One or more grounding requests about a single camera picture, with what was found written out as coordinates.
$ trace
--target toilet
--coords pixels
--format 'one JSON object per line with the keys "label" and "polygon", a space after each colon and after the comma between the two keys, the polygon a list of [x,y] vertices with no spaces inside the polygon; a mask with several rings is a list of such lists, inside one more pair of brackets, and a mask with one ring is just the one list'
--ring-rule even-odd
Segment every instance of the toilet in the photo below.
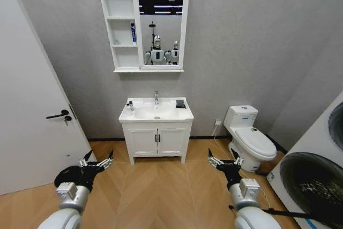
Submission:
{"label": "toilet", "polygon": [[273,160],[277,155],[274,144],[252,125],[258,110],[253,106],[231,106],[226,114],[224,126],[232,135],[229,151],[244,159],[242,169],[258,170],[262,161]]}

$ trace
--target open shelf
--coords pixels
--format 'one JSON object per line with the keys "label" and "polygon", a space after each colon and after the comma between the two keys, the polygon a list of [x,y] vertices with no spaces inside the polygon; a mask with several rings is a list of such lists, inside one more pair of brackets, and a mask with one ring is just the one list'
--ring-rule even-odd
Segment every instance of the open shelf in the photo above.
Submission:
{"label": "open shelf", "polygon": [[111,20],[109,22],[112,45],[133,45],[131,23],[132,20]]}
{"label": "open shelf", "polygon": [[106,0],[108,16],[133,17],[132,0]]}
{"label": "open shelf", "polygon": [[139,67],[137,48],[117,48],[116,58],[120,67]]}

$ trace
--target door lock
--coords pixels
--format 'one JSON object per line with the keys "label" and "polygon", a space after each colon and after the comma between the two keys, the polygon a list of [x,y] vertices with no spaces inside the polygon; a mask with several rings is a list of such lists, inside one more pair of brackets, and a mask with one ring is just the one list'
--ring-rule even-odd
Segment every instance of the door lock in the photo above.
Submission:
{"label": "door lock", "polygon": [[64,122],[65,122],[65,124],[66,124],[66,126],[68,126],[68,121],[71,121],[71,116],[68,116],[68,115],[66,115],[65,117],[64,117]]}

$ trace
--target washing machine door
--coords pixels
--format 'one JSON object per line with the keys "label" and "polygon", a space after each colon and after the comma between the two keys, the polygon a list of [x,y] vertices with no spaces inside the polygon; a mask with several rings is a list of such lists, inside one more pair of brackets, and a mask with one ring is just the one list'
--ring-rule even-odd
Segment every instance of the washing machine door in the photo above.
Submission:
{"label": "washing machine door", "polygon": [[332,140],[343,150],[343,103],[331,112],[328,124]]}
{"label": "washing machine door", "polygon": [[280,164],[282,182],[293,201],[331,228],[343,228],[343,168],[308,152],[286,155]]}

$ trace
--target electrical cord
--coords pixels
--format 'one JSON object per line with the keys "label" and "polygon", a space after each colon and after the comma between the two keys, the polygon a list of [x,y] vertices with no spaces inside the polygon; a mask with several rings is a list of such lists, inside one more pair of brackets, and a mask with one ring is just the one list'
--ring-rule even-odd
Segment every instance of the electrical cord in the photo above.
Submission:
{"label": "electrical cord", "polygon": [[[227,157],[227,159],[232,160],[232,159],[226,154],[226,152],[221,148],[221,146],[217,143],[217,139],[216,139],[215,137],[216,137],[216,135],[214,135],[214,142],[216,143],[216,145],[217,145],[217,146],[219,147],[219,149],[225,154],[225,156]],[[247,176],[242,170],[240,170],[240,173],[242,173],[242,174],[245,176],[246,179],[249,178],[249,176]],[[266,201],[267,201],[268,207],[271,208],[270,203],[269,203],[269,200],[268,200],[268,198],[267,198],[267,195],[266,195],[266,193],[263,191],[262,187],[261,187],[261,191],[262,191],[262,193],[263,193],[264,198],[265,198]]]}
{"label": "electrical cord", "polygon": [[215,139],[215,131],[217,130],[217,128],[218,128],[218,125],[216,125],[216,126],[214,127],[214,130],[213,130],[212,135],[211,135],[211,136],[214,136],[214,139]]}

